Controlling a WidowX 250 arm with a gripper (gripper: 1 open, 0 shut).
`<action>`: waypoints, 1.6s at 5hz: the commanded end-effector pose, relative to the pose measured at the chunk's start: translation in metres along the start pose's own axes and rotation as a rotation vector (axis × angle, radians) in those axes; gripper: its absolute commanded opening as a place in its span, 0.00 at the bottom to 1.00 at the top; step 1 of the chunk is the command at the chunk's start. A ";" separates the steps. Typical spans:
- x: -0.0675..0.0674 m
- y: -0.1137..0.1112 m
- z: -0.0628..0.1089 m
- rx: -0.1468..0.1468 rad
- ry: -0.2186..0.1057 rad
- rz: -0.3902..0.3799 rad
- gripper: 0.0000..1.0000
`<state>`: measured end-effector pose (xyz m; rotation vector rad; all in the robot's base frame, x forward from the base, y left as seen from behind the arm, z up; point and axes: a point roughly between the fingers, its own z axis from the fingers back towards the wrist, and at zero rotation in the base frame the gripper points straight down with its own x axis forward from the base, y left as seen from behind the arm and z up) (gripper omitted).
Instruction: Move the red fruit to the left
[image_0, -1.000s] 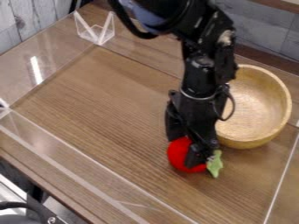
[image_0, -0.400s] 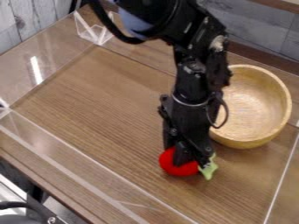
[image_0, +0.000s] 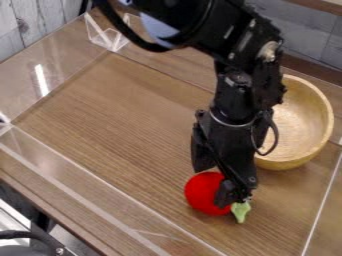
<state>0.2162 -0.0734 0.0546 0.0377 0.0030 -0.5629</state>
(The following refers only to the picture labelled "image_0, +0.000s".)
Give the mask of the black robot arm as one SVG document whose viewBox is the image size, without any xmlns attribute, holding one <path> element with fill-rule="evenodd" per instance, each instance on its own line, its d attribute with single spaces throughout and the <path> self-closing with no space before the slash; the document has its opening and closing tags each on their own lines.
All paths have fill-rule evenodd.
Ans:
<svg viewBox="0 0 342 256">
<path fill-rule="evenodd" d="M 95 0 L 125 38 L 149 52 L 192 48 L 213 60 L 216 86 L 209 107 L 195 112 L 191 161 L 196 172 L 223 174 L 212 203 L 243 203 L 258 186 L 255 156 L 276 132 L 274 107 L 283 103 L 280 31 L 244 0 L 116 0 L 139 13 L 145 41 L 109 0 Z"/>
</svg>

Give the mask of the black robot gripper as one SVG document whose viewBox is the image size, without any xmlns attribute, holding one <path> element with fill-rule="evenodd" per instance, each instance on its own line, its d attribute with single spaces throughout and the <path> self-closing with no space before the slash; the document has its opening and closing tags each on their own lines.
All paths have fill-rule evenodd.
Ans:
<svg viewBox="0 0 342 256">
<path fill-rule="evenodd" d="M 196 173 L 216 167 L 223 181 L 213 196 L 213 204 L 223 209 L 241 203 L 258 187 L 253 157 L 260 151 L 268 129 L 274 128 L 272 110 L 258 111 L 245 120 L 217 117 L 213 110 L 197 110 L 191 135 L 191 163 Z"/>
</svg>

